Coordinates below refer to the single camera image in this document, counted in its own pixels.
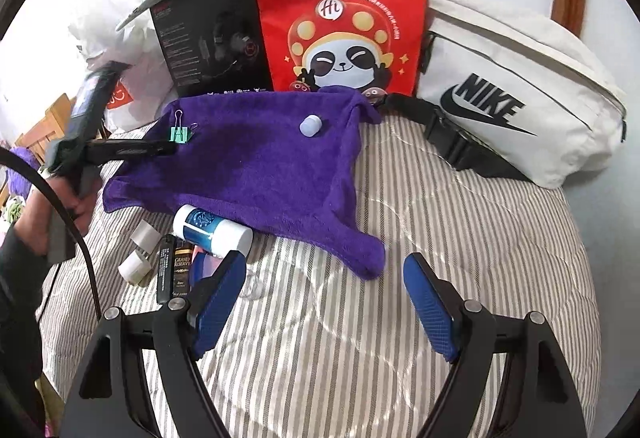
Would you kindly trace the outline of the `person's left hand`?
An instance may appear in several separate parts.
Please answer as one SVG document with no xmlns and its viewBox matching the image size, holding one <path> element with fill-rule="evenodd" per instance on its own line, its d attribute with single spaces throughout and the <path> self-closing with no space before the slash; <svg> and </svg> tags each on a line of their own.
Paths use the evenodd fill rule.
<svg viewBox="0 0 640 438">
<path fill-rule="evenodd" d="M 90 192 L 83 197 L 76 195 L 70 182 L 64 177 L 49 178 L 48 184 L 58 195 L 66 210 L 73 214 L 75 226 L 85 236 L 103 186 L 102 178 L 96 178 Z M 14 224 L 14 232 L 36 256 L 47 254 L 50 224 L 54 214 L 55 209 L 49 200 L 37 189 L 32 189 L 21 217 Z"/>
</svg>

